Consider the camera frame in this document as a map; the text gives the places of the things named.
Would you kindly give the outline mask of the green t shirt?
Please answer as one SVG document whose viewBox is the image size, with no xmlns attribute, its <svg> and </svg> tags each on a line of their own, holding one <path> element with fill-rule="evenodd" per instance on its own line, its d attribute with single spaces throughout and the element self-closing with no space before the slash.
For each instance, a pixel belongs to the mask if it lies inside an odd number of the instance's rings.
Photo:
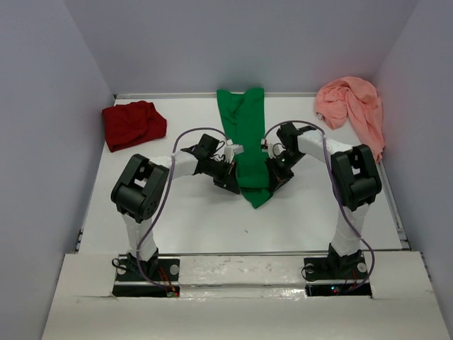
<svg viewBox="0 0 453 340">
<path fill-rule="evenodd" d="M 261 151 L 265 134 L 265 92 L 252 88 L 243 94 L 217 90 L 217 105 L 226 136 L 243 146 L 235 156 L 237 180 L 243 197 L 255 209 L 271 199 L 268 155 Z"/>
</svg>

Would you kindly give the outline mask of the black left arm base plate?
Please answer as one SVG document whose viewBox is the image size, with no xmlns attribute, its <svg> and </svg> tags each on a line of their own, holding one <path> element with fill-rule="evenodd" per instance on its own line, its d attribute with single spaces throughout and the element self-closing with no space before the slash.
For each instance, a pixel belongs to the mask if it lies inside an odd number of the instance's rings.
<svg viewBox="0 0 453 340">
<path fill-rule="evenodd" d="M 155 269 L 137 268 L 126 256 L 114 258 L 113 296 L 117 298 L 178 298 L 180 296 L 180 259 L 161 257 Z"/>
</svg>

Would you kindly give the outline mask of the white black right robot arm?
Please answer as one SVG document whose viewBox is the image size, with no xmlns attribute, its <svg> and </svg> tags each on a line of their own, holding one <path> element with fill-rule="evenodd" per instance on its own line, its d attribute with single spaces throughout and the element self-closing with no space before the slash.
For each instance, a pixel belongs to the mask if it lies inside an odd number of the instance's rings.
<svg viewBox="0 0 453 340">
<path fill-rule="evenodd" d="M 362 236 L 366 214 L 382 191 L 382 182 L 371 149 L 352 146 L 326 136 L 317 125 L 302 120 L 288 120 L 272 128 L 279 142 L 271 144 L 264 137 L 261 149 L 268 154 L 265 163 L 270 191 L 287 184 L 294 176 L 293 167 L 305 156 L 326 165 L 333 197 L 339 212 L 335 234 L 325 257 L 304 260 L 302 275 L 308 282 L 354 280 L 358 286 L 367 282 L 374 264 L 367 264 L 361 250 L 372 248 Z"/>
</svg>

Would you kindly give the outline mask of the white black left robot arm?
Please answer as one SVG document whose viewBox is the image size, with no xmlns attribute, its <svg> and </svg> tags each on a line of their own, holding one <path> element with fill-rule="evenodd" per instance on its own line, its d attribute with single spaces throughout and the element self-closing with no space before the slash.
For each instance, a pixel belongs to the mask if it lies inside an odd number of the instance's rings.
<svg viewBox="0 0 453 340">
<path fill-rule="evenodd" d="M 213 184 L 239 194 L 234 157 L 243 146 L 232 140 L 219 141 L 203 134 L 200 141 L 174 151 L 168 157 L 148 159 L 133 155 L 123 169 L 110 195 L 127 228 L 130 249 L 125 270 L 151 282 L 158 269 L 159 250 L 153 228 L 168 199 L 174 179 L 204 174 Z"/>
</svg>

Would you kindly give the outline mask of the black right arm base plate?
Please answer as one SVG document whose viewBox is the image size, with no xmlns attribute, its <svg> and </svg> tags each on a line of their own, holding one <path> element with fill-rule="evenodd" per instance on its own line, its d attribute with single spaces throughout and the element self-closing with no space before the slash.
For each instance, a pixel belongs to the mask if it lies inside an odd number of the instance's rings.
<svg viewBox="0 0 453 340">
<path fill-rule="evenodd" d="M 306 258 L 301 275 L 306 281 L 305 293 L 311 298 L 372 297 L 371 285 L 367 279 L 367 265 L 363 258 L 357 263 L 347 265 L 346 269 L 341 271 L 327 267 L 327 258 Z"/>
</svg>

